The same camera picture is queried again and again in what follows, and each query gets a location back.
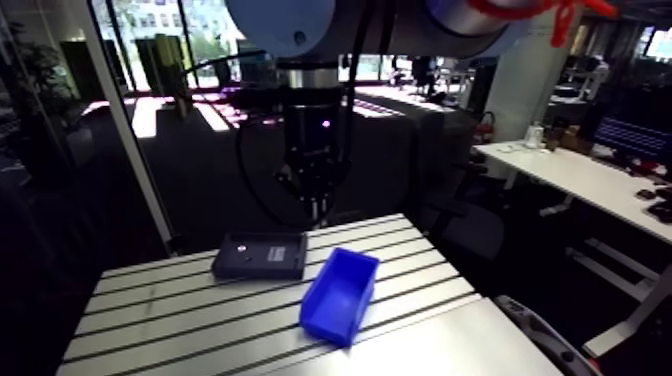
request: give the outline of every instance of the person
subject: person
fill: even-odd
[[[390,85],[398,86],[401,88],[401,78],[404,76],[404,74],[401,72],[401,69],[399,69],[399,66],[397,65],[397,59],[399,59],[398,55],[394,55],[392,57],[392,74],[390,76]]]
[[[432,60],[430,56],[419,56],[413,59],[411,73],[415,79],[415,85],[418,89],[428,86],[427,96],[434,94],[434,69],[436,68],[436,60]]]

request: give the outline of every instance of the computer monitor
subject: computer monitor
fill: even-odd
[[[594,141],[621,154],[672,164],[672,88],[637,87],[616,93]]]

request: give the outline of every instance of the fire extinguisher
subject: fire extinguisher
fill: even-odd
[[[474,145],[489,144],[495,135],[495,114],[486,111],[474,132]]]

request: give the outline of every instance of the black electronic device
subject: black electronic device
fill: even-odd
[[[302,279],[304,234],[228,234],[212,263],[220,279]]]
[[[594,141],[623,155],[672,162],[672,87],[622,88],[599,121]]]
[[[656,195],[663,200],[672,200],[672,187],[658,188],[656,189]]]
[[[662,223],[672,223],[672,202],[670,201],[653,204],[646,211]]]
[[[649,191],[648,189],[642,189],[635,194],[635,197],[641,200],[648,201],[656,198],[656,194]]]

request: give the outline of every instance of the black cable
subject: black cable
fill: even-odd
[[[369,28],[369,23],[371,23],[371,18],[373,18],[373,11],[375,8],[376,0],[367,0],[364,11],[362,13],[362,18],[359,20],[359,24],[357,25],[355,43],[352,47],[352,59],[350,60],[348,86],[346,88],[348,98],[346,104],[345,128],[343,132],[343,159],[349,158],[350,149],[352,148],[352,123],[354,118],[353,110],[355,107],[355,81],[357,78],[357,66],[359,65],[359,57],[362,54],[362,50],[364,49],[366,31]]]
[[[225,58],[218,58],[218,59],[209,60],[209,62],[210,63],[215,63],[215,62],[224,61],[224,60],[231,60],[231,59],[237,58],[237,57],[244,57],[244,56],[240,56],[240,55],[236,55],[235,57],[234,56],[227,56]],[[192,69],[194,69],[194,70],[200,69],[200,68],[202,68],[202,66],[192,67]],[[212,110],[215,111],[215,113],[219,116],[219,118],[222,119],[222,121],[229,127],[229,129],[234,129],[235,128],[233,126],[233,124],[231,124],[231,122],[224,115],[222,115],[222,113],[219,112],[217,110],[217,108],[215,108],[214,101],[209,101],[209,100],[206,99],[206,100],[203,100],[203,101],[198,101],[197,103],[208,104],[210,106],[210,108],[212,108]],[[235,154],[236,154],[236,166],[238,168],[238,172],[240,173],[240,175],[243,179],[243,184],[245,185],[245,188],[250,193],[250,195],[252,196],[252,199],[254,199],[255,203],[257,204],[257,206],[259,206],[261,211],[264,212],[264,214],[267,217],[269,217],[273,222],[275,222],[275,223],[277,223],[281,226],[286,226],[286,227],[296,228],[296,229],[301,229],[301,230],[305,230],[306,228],[313,227],[313,226],[319,224],[320,222],[322,222],[327,217],[327,215],[331,211],[332,207],[329,207],[318,218],[312,220],[311,222],[306,222],[306,223],[303,223],[303,224],[299,224],[299,223],[287,223],[287,222],[283,221],[278,215],[276,215],[273,212],[273,210],[271,210],[271,208],[268,207],[268,205],[266,205],[264,200],[262,200],[262,198],[259,196],[259,193],[257,192],[257,190],[254,188],[254,184],[252,183],[252,179],[250,179],[250,176],[247,172],[247,168],[245,167],[245,162],[244,162],[244,158],[243,158],[243,151],[242,151],[242,149],[243,149],[243,147],[242,147],[242,143],[243,143],[242,134],[244,132],[243,128],[244,128],[244,125],[241,124],[238,128],[238,131],[236,132],[236,136],[235,136],[235,140],[234,140],[234,149],[235,149]]]
[[[236,153],[236,165],[238,167],[240,176],[243,178],[243,184],[245,184],[245,188],[248,190],[250,196],[252,196],[252,198],[257,203],[257,206],[259,206],[261,211],[263,211],[267,217],[273,220],[273,222],[281,226],[297,228],[301,230],[304,230],[307,227],[313,227],[322,222],[326,218],[327,214],[329,214],[329,212],[331,211],[331,207],[325,210],[324,213],[322,213],[318,218],[307,223],[299,224],[299,223],[287,223],[283,221],[278,215],[276,215],[273,212],[273,210],[271,210],[271,208],[268,207],[268,205],[266,205],[264,200],[262,200],[261,197],[259,196],[259,193],[257,193],[257,190],[254,188],[254,184],[252,184],[252,179],[250,179],[250,176],[247,173],[247,168],[245,167],[245,162],[243,161],[242,144],[243,144],[243,132],[245,132],[243,128],[244,126],[242,125],[238,128],[238,132],[236,133],[236,138],[234,142],[234,149]]]
[[[209,66],[209,65],[213,65],[213,64],[217,64],[217,63],[221,63],[221,62],[229,61],[229,60],[241,59],[241,58],[244,58],[244,57],[251,57],[251,56],[263,55],[263,54],[265,54],[265,53],[266,53],[266,51],[264,51],[264,50],[248,51],[248,52],[241,52],[241,53],[236,54],[236,55],[222,56],[222,57],[218,57],[218,58],[215,58],[215,59],[206,60],[206,61],[204,61],[204,62],[202,62],[202,63],[198,63],[198,64],[196,64],[196,65],[192,65],[189,69],[185,69],[185,70],[181,71],[181,72],[180,72],[179,79],[178,79],[178,83],[179,83],[179,82],[183,82],[183,80],[186,79],[186,77],[187,77],[187,75],[188,75],[189,73],[192,73],[192,72],[194,72],[194,71],[197,71],[197,70],[199,70],[199,69],[201,69],[201,68],[205,68],[205,67],[207,67],[207,66]],[[175,89],[175,90],[173,90],[173,91],[175,92],[175,94],[177,94],[178,97],[182,98],[183,100],[185,100],[185,101],[187,101],[187,102],[189,102],[189,103],[212,104],[212,101],[208,101],[208,100],[196,100],[196,99],[193,99],[193,98],[189,97],[189,96],[187,95],[187,93],[182,92],[182,91],[180,90],[180,88],[178,88],[178,87],[175,87],[174,89]]]

